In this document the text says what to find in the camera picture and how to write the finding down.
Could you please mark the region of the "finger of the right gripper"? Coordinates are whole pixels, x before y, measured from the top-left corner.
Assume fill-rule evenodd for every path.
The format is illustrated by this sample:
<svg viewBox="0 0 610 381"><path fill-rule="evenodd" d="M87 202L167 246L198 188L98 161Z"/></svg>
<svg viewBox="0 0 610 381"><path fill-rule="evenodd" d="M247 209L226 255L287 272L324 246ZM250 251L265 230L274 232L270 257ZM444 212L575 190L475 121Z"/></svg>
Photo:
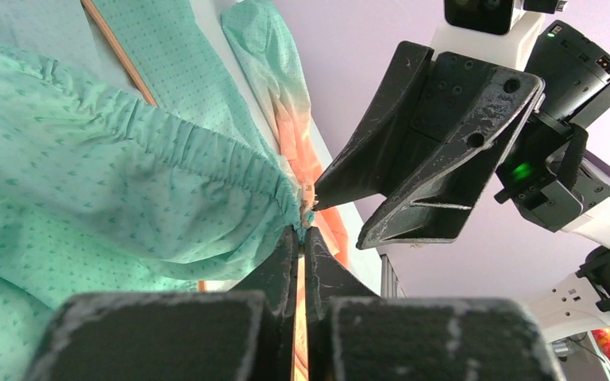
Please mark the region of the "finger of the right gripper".
<svg viewBox="0 0 610 381"><path fill-rule="evenodd" d="M358 247L454 241L543 88L536 75L440 55L419 99L400 109L396 157L380 189L385 200L364 224Z"/></svg>
<svg viewBox="0 0 610 381"><path fill-rule="evenodd" d="M317 210L390 198L454 134L492 63L400 42L346 146L315 183Z"/></svg>

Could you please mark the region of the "teal and orange jacket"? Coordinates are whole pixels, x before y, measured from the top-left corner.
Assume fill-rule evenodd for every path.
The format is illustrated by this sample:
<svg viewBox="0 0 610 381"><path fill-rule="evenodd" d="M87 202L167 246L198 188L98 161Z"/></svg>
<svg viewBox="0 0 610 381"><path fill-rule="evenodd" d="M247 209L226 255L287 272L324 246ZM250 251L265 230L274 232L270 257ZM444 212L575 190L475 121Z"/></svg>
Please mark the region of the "teal and orange jacket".
<svg viewBox="0 0 610 381"><path fill-rule="evenodd" d="M293 36L270 1L0 1L0 380L74 294L238 281L322 174Z"/></svg>

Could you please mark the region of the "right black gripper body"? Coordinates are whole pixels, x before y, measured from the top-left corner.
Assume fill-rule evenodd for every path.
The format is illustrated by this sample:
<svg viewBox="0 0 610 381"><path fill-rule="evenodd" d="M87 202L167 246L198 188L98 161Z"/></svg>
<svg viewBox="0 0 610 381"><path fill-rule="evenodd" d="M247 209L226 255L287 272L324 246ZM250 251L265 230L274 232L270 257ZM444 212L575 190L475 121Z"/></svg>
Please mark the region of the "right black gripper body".
<svg viewBox="0 0 610 381"><path fill-rule="evenodd" d="M610 211L610 166L586 148L588 127L610 109L610 54L565 21L542 29L545 16L526 12L503 36L445 22L433 42L544 81L542 102L497 168L496 200L556 232Z"/></svg>

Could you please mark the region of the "silver zipper slider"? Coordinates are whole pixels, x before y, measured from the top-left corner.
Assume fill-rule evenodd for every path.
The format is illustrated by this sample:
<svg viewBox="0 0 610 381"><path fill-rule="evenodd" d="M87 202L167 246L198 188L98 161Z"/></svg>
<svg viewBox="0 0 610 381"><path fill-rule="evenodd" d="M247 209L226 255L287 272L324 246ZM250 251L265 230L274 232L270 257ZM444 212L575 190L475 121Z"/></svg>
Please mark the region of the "silver zipper slider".
<svg viewBox="0 0 610 381"><path fill-rule="evenodd" d="M300 213L307 214L315 209L318 204L315 183L313 181L304 181L299 185L299 194L301 196Z"/></svg>

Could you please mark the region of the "aluminium frame rail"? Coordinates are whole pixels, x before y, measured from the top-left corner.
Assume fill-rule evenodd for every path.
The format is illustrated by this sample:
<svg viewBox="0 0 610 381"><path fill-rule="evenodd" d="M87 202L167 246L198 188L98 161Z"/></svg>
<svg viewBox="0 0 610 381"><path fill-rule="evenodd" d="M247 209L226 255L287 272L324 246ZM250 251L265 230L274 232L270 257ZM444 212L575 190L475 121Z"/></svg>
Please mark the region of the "aluminium frame rail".
<svg viewBox="0 0 610 381"><path fill-rule="evenodd" d="M380 261L380 296L385 299L406 298L406 294L388 255L381 254Z"/></svg>

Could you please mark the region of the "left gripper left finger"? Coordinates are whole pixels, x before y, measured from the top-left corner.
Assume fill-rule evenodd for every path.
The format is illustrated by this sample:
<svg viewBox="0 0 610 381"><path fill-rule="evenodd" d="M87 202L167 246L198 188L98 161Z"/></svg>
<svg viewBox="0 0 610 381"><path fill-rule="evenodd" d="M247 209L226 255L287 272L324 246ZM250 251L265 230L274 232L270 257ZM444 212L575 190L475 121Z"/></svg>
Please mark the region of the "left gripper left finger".
<svg viewBox="0 0 610 381"><path fill-rule="evenodd" d="M298 237L225 292L106 292L69 298L27 380L289 380Z"/></svg>

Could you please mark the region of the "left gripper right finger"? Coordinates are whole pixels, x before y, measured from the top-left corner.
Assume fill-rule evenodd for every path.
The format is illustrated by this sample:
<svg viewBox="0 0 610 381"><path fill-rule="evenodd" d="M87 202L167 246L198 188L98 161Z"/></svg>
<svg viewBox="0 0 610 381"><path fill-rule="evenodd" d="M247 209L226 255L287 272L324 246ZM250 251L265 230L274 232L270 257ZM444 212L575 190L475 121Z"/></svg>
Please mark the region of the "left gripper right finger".
<svg viewBox="0 0 610 381"><path fill-rule="evenodd" d="M501 298L382 298L304 241L312 380L561 380L553 349L520 304Z"/></svg>

